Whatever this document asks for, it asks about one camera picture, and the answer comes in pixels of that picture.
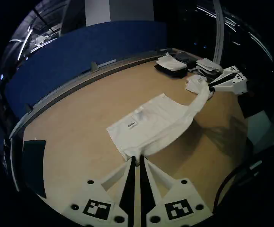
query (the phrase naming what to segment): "folded white shirt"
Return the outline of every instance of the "folded white shirt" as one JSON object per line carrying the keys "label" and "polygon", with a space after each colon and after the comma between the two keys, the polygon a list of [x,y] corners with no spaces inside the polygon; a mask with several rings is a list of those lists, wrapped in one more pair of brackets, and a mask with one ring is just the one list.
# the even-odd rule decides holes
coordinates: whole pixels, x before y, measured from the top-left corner
{"label": "folded white shirt", "polygon": [[223,72],[223,69],[221,66],[219,66],[218,64],[212,62],[211,60],[207,58],[197,60],[197,65],[201,66],[207,71],[217,70],[217,71]]}
{"label": "folded white shirt", "polygon": [[171,71],[177,71],[187,67],[186,64],[177,61],[172,56],[170,56],[169,53],[166,53],[166,56],[158,58],[158,61],[156,61],[156,63]]}
{"label": "folded white shirt", "polygon": [[151,99],[107,131],[121,155],[128,160],[154,154],[177,139],[206,103],[210,91],[204,87],[189,105],[181,105],[165,94]]}

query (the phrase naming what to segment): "blue fabric divider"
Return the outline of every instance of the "blue fabric divider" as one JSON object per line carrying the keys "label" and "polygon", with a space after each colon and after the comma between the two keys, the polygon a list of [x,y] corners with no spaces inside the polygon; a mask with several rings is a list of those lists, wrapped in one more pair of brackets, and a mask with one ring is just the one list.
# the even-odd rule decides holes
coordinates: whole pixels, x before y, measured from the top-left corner
{"label": "blue fabric divider", "polygon": [[166,24],[115,21],[70,32],[38,50],[5,87],[7,101],[18,118],[25,103],[33,106],[47,94],[90,69],[117,58],[166,47]]}

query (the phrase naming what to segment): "folded clothes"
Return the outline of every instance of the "folded clothes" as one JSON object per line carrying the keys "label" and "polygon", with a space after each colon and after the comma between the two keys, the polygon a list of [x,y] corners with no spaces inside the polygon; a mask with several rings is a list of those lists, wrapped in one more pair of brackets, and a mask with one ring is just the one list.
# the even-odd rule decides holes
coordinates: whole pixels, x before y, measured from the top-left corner
{"label": "folded clothes", "polygon": [[158,61],[156,61],[156,63],[170,71],[177,71],[187,67],[186,64],[177,61],[172,56],[170,56],[169,53],[166,53],[165,56],[158,58]]}
{"label": "folded clothes", "polygon": [[204,76],[209,80],[214,80],[222,74],[223,69],[218,64],[204,58],[197,60],[197,65],[189,69],[189,71]]}
{"label": "folded clothes", "polygon": [[216,70],[219,72],[223,72],[223,69],[221,66],[219,66],[218,64],[212,62],[211,60],[207,58],[197,60],[197,65],[199,65],[200,67],[204,68],[207,71]]}
{"label": "folded clothes", "polygon": [[178,53],[175,58],[176,60],[186,64],[188,69],[194,68],[197,65],[197,59],[186,52]]}
{"label": "folded clothes", "polygon": [[183,69],[179,69],[177,71],[171,71],[167,68],[162,67],[161,65],[156,64],[154,66],[158,71],[165,73],[166,75],[173,77],[173,78],[183,78],[187,75],[188,69],[187,68],[183,68]]}

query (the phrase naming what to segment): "wooden table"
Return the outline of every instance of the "wooden table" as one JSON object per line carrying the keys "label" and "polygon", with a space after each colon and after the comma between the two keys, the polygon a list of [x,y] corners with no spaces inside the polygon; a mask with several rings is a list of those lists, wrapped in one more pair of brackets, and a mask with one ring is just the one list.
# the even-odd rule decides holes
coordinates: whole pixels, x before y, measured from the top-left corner
{"label": "wooden table", "polygon": [[[186,79],[171,79],[144,63],[100,79],[59,101],[31,122],[24,140],[46,140],[43,175],[47,199],[62,213],[86,179],[100,179],[124,162],[106,130],[143,103],[165,93],[188,105],[196,97]],[[182,136],[149,160],[174,178],[189,178],[212,209],[215,194],[243,156],[247,126],[237,97],[216,92]],[[136,172],[135,224],[139,213]],[[113,195],[115,187],[109,193]]]}

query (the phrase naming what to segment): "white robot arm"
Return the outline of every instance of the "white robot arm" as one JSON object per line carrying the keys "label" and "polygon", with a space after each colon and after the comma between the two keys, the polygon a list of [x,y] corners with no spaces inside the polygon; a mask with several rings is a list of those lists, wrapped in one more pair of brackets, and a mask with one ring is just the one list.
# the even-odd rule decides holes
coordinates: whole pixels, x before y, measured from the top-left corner
{"label": "white robot arm", "polygon": [[211,92],[233,92],[241,95],[247,92],[247,78],[240,73],[236,66],[223,70],[222,75],[208,84]]}

